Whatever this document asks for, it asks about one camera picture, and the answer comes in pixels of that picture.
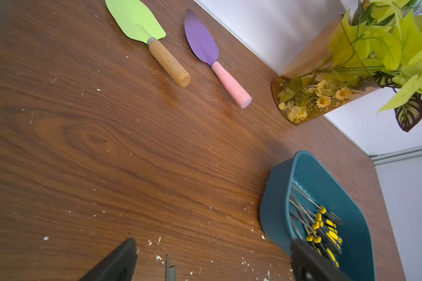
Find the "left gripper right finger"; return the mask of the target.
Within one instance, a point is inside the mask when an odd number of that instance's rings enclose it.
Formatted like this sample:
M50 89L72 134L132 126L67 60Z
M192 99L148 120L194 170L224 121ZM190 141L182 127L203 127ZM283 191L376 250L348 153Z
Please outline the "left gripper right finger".
M292 240L290 256L297 281L350 281L347 275L303 240Z

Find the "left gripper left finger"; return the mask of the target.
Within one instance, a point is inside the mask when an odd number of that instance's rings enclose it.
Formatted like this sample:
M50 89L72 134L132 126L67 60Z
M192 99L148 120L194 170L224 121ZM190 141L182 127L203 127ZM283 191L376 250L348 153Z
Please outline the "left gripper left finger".
M128 238L79 281L131 281L137 258L136 241Z

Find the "file tool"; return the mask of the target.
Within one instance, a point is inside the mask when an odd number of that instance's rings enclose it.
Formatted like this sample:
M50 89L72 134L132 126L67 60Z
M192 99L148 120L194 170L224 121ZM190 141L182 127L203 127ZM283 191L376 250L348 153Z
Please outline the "file tool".
M165 278L166 278L166 281L170 281L170 259L168 255L166 256L165 265L166 265Z
M307 234L306 236L306 240L308 242L313 242L314 241L314 233L311 229L311 227L309 226L309 223L306 221L306 219L303 219L301 213L297 210L295 211L289 211L290 216L301 223L301 225L303 226L303 228L305 229L305 232Z
M302 224L307 233L305 238L308 242L315 245L321 244L322 248L327 247L330 251L335 249L337 254L342 253L343 240L336 230L337 224L325 216L330 215L329 211L323 206L319 206L318 212L313 213L294 196L290 197L289 203L296 209L297 213L295 215L291 211L290 215Z
M326 226L329 227L331 231L337 234L336 225L332 226L332 222L329 220L325 222L325 217L322 216L318 209L316 213L313 213L309 208L301 204L294 195L290 196L290 203L294 205L297 211L301 213L303 219L306 219L306 221L311 226L313 232L315 232L318 227Z
M342 253L342 249L339 241L331 235L331 231L325 229L324 226L318 227L318 229L313 232L314 241L308 242L306 240L307 234L300 222L294 220L293 228L299 238L304 239L318 255L329 260L336 268L340 268L336 256Z
M342 254L342 240L332 229L328 228L316 214L309 212L307 208L293 200L290 200L289 203L295 208L295 211L290 211L290 217L299 222L305 231L305 236L302 237L297 227L293 225L301 239L306 240L322 254L326 253L328 256Z
M169 274L170 274L169 281L177 281L177 273L176 273L176 267L175 266L170 266Z
M343 221L341 218L339 218L336 214L326 209L323 205L316 203L313 199L311 199L308 195L306 195L304 192L302 192L299 188L297 188L295 185L292 185L292 188L297 191L299 194L301 194L304 198L306 198L309 202L311 202L322 214L323 217L325 217L325 222L327 220L332 222L332 226L342 226Z

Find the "teal plastic storage box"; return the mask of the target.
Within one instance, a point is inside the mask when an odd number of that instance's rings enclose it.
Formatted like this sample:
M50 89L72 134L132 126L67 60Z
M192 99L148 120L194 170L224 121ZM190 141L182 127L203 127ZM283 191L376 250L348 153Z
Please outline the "teal plastic storage box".
M302 226L293 228L290 195L309 210L324 206L343 222L337 226L342 237L341 271L353 281L376 280L373 241L367 220L346 190L321 162L308 151L276 165L271 171L260 205L260 223L268 238L291 255L291 242L305 236Z

